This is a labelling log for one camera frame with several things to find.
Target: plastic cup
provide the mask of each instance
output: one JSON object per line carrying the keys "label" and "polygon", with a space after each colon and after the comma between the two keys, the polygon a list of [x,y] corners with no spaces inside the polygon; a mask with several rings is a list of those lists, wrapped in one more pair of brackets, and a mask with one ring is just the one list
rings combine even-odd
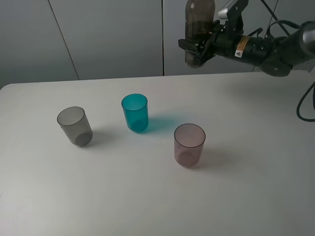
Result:
{"label": "plastic cup", "polygon": [[74,145],[82,147],[92,140],[93,132],[81,107],[64,109],[58,115],[57,122]]}
{"label": "plastic cup", "polygon": [[182,124],[174,133],[175,160],[184,167],[196,165],[200,159],[206,134],[195,124]]}
{"label": "plastic cup", "polygon": [[148,100],[145,96],[130,94],[122,100],[122,107],[130,130],[140,133],[148,127]]}

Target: wall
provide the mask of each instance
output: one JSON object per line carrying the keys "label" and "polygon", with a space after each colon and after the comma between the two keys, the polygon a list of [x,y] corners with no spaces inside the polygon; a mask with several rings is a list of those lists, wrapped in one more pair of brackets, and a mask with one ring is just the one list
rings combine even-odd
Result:
{"label": "wall", "polygon": [[1,1],[0,29],[0,88],[78,79],[47,1]]}
{"label": "wall", "polygon": [[311,75],[313,75],[315,77],[315,67],[313,68],[313,70],[310,73],[311,73]]}
{"label": "wall", "polygon": [[161,0],[50,0],[81,80],[163,75]]}
{"label": "wall", "polygon": [[[178,47],[178,39],[185,37],[185,6],[187,0],[164,0],[164,71],[165,75],[209,74],[250,72],[253,66],[232,60],[215,57],[200,69],[192,69],[185,64],[185,52]],[[228,0],[216,0],[215,20],[218,11]],[[277,0],[267,0],[272,9],[275,9]],[[250,0],[243,12],[244,31],[249,34],[259,27],[267,29],[271,15],[259,0]]]}
{"label": "wall", "polygon": [[[212,58],[200,69],[192,69],[185,64],[185,52],[178,47],[177,40],[185,37],[185,6],[187,0],[164,0],[164,70],[165,75],[185,74],[209,74],[209,73],[232,73],[250,72],[253,66],[238,63],[221,57]],[[216,0],[216,14],[228,2],[228,0]],[[291,20],[298,24],[305,21],[315,20],[315,1],[310,0],[267,0],[276,16],[283,20]],[[248,7],[243,12],[244,31],[248,34],[255,29],[262,27],[265,32],[272,20],[271,14],[267,11],[260,0],[250,0]],[[279,26],[272,27],[275,36],[284,36]],[[295,69],[310,71],[315,66],[315,59],[305,64],[298,65]]]}
{"label": "wall", "polygon": [[[80,79],[163,74],[161,0],[51,0]],[[164,0],[165,75],[249,72],[251,65],[215,57],[198,70],[186,66],[187,0]],[[227,0],[216,0],[216,12]],[[280,19],[315,20],[315,1],[267,0]],[[244,11],[245,33],[267,29],[260,0]],[[0,88],[10,83],[79,79],[48,0],[3,0],[0,8]],[[278,26],[276,36],[283,35]],[[311,71],[315,60],[296,69]]]}

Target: warning label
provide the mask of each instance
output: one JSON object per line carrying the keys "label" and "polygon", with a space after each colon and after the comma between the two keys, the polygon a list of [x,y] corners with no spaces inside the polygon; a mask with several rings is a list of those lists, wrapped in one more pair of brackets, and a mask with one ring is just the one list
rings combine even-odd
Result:
{"label": "warning label", "polygon": [[248,36],[242,36],[240,42],[237,45],[235,56],[237,58],[241,58],[243,56],[244,49],[249,41],[250,37]]}

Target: brown bottle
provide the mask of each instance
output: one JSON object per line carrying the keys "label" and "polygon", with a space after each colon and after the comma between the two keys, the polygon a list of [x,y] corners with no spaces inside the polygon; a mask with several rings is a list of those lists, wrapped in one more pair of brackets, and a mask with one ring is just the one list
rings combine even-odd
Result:
{"label": "brown bottle", "polygon": [[[199,36],[211,32],[215,10],[214,0],[188,0],[186,4],[186,39],[195,41]],[[193,65],[193,54],[186,52],[185,61],[189,66],[196,67]]]}

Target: blue cup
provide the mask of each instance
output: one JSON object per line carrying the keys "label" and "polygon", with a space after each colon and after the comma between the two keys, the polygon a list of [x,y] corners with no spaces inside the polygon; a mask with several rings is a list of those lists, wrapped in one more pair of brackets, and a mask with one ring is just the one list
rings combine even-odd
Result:
{"label": "blue cup", "polygon": [[128,128],[140,133],[149,125],[148,100],[142,94],[130,94],[122,100]]}

